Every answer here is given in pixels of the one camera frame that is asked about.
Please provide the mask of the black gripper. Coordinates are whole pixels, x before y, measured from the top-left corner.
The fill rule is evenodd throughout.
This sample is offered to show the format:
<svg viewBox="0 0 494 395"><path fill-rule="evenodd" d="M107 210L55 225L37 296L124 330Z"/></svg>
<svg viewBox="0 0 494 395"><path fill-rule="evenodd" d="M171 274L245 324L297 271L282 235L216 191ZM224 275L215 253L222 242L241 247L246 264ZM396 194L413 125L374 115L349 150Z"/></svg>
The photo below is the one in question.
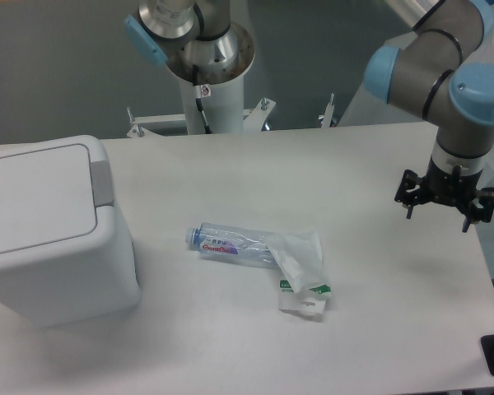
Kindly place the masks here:
<svg viewBox="0 0 494 395"><path fill-rule="evenodd" d="M477 190L482 171L462 175L460 170L450 173L440 169L430 159L426 175L419 177L412 170L405 170L394 200L407 210L406 218L412 217L415 206L429 202L463 209L462 231L479 222L490 223L494 212L494 187Z"/></svg>

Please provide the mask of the silver blue second robot arm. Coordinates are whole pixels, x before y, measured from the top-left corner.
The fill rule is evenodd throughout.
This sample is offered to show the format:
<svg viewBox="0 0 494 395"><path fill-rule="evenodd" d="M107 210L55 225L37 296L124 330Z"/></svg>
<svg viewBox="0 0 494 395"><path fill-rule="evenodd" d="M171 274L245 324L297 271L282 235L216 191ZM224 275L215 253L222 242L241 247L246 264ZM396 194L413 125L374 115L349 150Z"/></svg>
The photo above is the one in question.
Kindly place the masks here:
<svg viewBox="0 0 494 395"><path fill-rule="evenodd" d="M195 86L233 81L254 62L254 41L229 1L141 1L123 26L143 58Z"/></svg>

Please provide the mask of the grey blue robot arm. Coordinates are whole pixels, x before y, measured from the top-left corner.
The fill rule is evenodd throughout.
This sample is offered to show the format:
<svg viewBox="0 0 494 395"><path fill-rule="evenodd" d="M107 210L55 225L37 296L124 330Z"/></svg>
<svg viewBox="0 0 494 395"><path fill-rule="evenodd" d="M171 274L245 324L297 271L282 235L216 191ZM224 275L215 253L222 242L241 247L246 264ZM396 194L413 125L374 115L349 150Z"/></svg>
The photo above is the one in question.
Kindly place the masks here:
<svg viewBox="0 0 494 395"><path fill-rule="evenodd" d="M415 40L377 49L363 77L373 96L438 128L426 173L405 170L394 200L408 211L454 207L464 230L494 212L494 187L477 187L494 145L494 64L467 60L493 26L487 1L436 1L413 26Z"/></svg>

